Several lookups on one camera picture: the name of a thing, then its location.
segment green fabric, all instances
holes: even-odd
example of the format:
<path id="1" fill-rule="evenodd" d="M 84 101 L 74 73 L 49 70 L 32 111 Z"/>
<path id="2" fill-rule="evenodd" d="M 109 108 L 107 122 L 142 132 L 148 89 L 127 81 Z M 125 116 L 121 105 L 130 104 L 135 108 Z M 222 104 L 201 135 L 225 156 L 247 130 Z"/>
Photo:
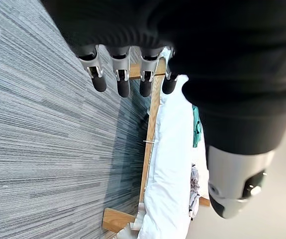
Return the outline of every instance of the green fabric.
<path id="1" fill-rule="evenodd" d="M 198 107 L 192 106 L 193 111 L 193 147 L 196 148 L 201 136 L 201 123 Z"/>

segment white cloth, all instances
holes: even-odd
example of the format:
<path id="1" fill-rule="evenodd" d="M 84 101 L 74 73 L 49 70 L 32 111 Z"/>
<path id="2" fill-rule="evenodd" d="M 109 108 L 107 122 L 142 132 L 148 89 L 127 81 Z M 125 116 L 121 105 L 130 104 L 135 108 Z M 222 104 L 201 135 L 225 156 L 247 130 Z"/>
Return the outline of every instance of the white cloth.
<path id="1" fill-rule="evenodd" d="M 193 112 L 180 75 L 170 95 L 161 93 L 145 191 L 146 215 L 138 239 L 185 239 L 189 217 Z"/>
<path id="2" fill-rule="evenodd" d="M 134 231 L 139 231 L 142 228 L 143 220 L 146 214 L 145 204 L 138 204 L 138 213 L 133 223 L 130 223 L 131 229 Z"/>
<path id="3" fill-rule="evenodd" d="M 131 229 L 130 223 L 113 237 L 113 239 L 137 239 L 138 231 Z"/>

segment white wall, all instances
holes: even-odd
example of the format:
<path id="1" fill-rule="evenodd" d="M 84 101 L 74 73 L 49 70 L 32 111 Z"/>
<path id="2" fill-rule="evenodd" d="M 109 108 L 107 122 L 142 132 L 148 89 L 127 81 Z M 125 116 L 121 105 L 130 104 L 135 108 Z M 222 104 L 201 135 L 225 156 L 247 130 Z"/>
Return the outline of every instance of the white wall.
<path id="1" fill-rule="evenodd" d="M 262 193 L 235 218 L 201 207 L 187 239 L 286 239 L 286 134 L 267 173 Z"/>

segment silver metal part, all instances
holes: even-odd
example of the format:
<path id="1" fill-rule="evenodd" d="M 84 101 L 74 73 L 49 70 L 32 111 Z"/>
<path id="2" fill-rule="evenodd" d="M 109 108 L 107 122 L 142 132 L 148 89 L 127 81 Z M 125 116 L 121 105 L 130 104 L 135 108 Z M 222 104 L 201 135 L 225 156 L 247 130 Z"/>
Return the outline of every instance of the silver metal part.
<path id="1" fill-rule="evenodd" d="M 129 54 L 126 54 L 126 57 L 123 59 L 115 59 L 112 57 L 113 62 L 113 72 L 116 75 L 116 80 L 120 81 L 119 70 L 125 71 L 124 81 L 129 80 Z"/>
<path id="2" fill-rule="evenodd" d="M 158 60 L 159 58 L 157 58 L 156 60 L 153 61 L 148 61 L 145 60 L 142 56 L 141 53 L 141 61 L 140 61 L 140 74 L 141 74 L 141 81 L 145 81 L 145 72 L 149 71 L 151 72 L 151 77 L 149 78 L 149 82 L 152 82 L 154 79 L 154 75 L 155 75 L 155 71 L 158 65 Z"/>
<path id="3" fill-rule="evenodd" d="M 241 155 L 222 151 L 210 146 L 208 152 L 209 182 L 208 190 L 213 208 L 223 218 L 238 214 L 252 196 L 261 191 L 261 181 L 248 185 L 250 179 L 260 174 L 270 165 L 274 151 L 257 155 Z"/>
<path id="4" fill-rule="evenodd" d="M 172 72 L 171 72 L 171 70 L 169 69 L 169 66 L 167 66 L 167 68 L 166 68 L 166 72 L 165 72 L 165 79 L 166 80 L 170 80 L 171 79 L 171 75 L 172 75 Z"/>
<path id="5" fill-rule="evenodd" d="M 90 67 L 95 67 L 98 77 L 102 77 L 103 75 L 103 68 L 101 66 L 100 63 L 100 58 L 99 58 L 99 52 L 98 52 L 98 45 L 95 46 L 96 49 L 96 56 L 93 60 L 90 61 L 85 61 L 79 58 L 79 61 L 81 62 L 83 68 L 88 72 L 88 74 L 90 75 L 90 77 L 93 79 L 95 76 L 93 75 L 93 73 L 90 70 Z"/>

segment floor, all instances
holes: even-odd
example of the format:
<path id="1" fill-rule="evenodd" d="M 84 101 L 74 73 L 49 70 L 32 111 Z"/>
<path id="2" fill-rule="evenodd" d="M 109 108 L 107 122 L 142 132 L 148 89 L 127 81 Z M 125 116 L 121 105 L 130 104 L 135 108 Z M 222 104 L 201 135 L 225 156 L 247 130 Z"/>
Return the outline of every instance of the floor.
<path id="1" fill-rule="evenodd" d="M 38 1 L 0 1 L 0 239 L 99 239 L 104 208 L 135 213 L 150 99 L 122 99 L 101 50 L 104 93 Z"/>

